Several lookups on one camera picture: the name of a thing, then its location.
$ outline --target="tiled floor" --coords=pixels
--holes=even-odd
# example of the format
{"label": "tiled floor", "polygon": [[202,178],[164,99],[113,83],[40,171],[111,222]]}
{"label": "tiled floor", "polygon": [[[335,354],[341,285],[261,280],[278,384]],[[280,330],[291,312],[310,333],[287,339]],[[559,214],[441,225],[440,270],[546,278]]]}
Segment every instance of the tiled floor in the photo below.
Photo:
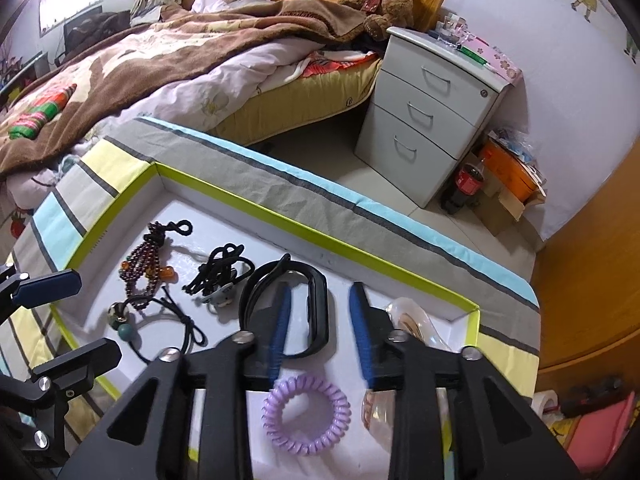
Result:
{"label": "tiled floor", "polygon": [[515,227],[494,237],[467,208],[449,216],[432,200],[425,209],[420,209],[357,158],[353,149],[359,117],[357,112],[341,114],[291,130],[269,139],[261,151],[368,196],[484,254],[527,281],[531,279],[535,253]]}

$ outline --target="white drawer cabinet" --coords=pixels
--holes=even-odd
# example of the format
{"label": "white drawer cabinet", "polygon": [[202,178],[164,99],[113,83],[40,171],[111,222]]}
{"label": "white drawer cabinet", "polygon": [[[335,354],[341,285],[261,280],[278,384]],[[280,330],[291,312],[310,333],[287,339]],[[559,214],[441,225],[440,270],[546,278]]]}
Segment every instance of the white drawer cabinet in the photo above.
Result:
{"label": "white drawer cabinet", "polygon": [[355,153],[424,207],[511,85],[427,34],[388,31]]}

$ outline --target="orange box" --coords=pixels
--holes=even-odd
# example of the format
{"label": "orange box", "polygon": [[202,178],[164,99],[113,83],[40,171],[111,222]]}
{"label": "orange box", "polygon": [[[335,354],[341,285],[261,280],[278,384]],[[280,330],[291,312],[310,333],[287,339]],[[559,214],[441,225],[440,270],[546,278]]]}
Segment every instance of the orange box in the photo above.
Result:
{"label": "orange box", "polygon": [[522,167],[522,163],[493,140],[489,139],[482,147],[479,158],[522,203],[538,189],[530,174]]}

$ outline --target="purple spiral hair tie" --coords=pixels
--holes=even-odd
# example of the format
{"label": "purple spiral hair tie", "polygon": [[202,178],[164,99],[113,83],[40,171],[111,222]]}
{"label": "purple spiral hair tie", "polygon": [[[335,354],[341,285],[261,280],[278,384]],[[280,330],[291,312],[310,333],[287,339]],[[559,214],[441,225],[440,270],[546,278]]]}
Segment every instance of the purple spiral hair tie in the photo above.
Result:
{"label": "purple spiral hair tie", "polygon": [[[334,418],[329,428],[311,442],[300,442],[282,429],[282,410],[293,397],[307,392],[323,394],[334,407]],[[280,381],[264,399],[262,421],[267,436],[273,443],[294,455],[316,455],[340,442],[351,422],[351,405],[338,386],[319,377],[303,374]]]}

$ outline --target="bottle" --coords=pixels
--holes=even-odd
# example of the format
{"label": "bottle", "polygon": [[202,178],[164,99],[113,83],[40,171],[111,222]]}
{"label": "bottle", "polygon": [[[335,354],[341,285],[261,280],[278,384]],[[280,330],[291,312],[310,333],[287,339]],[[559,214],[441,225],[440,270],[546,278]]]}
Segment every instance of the bottle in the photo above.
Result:
{"label": "bottle", "polygon": [[442,192],[440,207],[450,215],[457,213],[469,197],[478,192],[483,183],[481,171],[472,164],[465,164]]}

